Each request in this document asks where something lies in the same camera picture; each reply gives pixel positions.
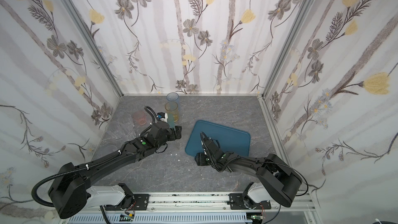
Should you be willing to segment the teal plastic tray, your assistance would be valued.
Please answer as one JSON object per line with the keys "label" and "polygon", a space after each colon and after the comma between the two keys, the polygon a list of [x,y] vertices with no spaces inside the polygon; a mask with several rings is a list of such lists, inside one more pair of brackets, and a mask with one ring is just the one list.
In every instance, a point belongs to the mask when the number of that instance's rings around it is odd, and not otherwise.
{"label": "teal plastic tray", "polygon": [[249,155],[251,136],[248,132],[205,120],[198,120],[195,123],[185,148],[186,154],[195,157],[197,153],[204,151],[200,137],[201,132],[217,140],[223,151],[235,152],[241,156]]}

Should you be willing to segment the clear faceted glass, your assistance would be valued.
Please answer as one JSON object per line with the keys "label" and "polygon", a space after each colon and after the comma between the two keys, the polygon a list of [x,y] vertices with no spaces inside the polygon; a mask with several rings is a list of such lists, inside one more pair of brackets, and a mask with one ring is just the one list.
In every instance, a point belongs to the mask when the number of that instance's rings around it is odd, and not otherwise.
{"label": "clear faceted glass", "polygon": [[119,123],[128,141],[136,138],[135,124],[130,114],[123,114],[119,117]]}
{"label": "clear faceted glass", "polygon": [[104,156],[109,155],[115,151],[118,151],[118,149],[119,148],[116,147],[115,145],[107,145],[107,146],[101,147],[98,151],[98,157],[99,158],[104,157]]}
{"label": "clear faceted glass", "polygon": [[110,122],[106,127],[106,133],[115,140],[121,139],[124,136],[120,124],[116,121]]}

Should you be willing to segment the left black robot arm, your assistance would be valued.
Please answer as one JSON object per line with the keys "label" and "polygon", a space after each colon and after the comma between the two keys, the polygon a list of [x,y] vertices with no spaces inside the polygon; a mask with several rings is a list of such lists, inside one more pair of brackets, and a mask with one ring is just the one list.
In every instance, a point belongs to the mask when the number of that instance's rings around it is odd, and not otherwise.
{"label": "left black robot arm", "polygon": [[48,191],[59,217],[67,219],[81,211],[91,196],[87,189],[97,181],[153,155],[167,142],[181,139],[181,133],[181,126],[172,128],[165,121],[156,121],[149,127],[147,134],[125,142],[115,152],[86,164],[64,165],[59,171],[60,176],[53,180]]}

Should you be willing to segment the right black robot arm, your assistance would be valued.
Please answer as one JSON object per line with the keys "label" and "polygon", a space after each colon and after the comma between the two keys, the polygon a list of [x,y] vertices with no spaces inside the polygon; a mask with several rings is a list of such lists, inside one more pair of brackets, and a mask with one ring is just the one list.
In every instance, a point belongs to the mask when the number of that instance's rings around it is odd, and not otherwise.
{"label": "right black robot arm", "polygon": [[210,166],[217,172],[244,173],[256,177],[278,204],[291,207],[303,183],[300,173],[283,162],[277,155],[253,158],[224,152],[218,142],[200,133],[203,152],[196,155],[198,166]]}

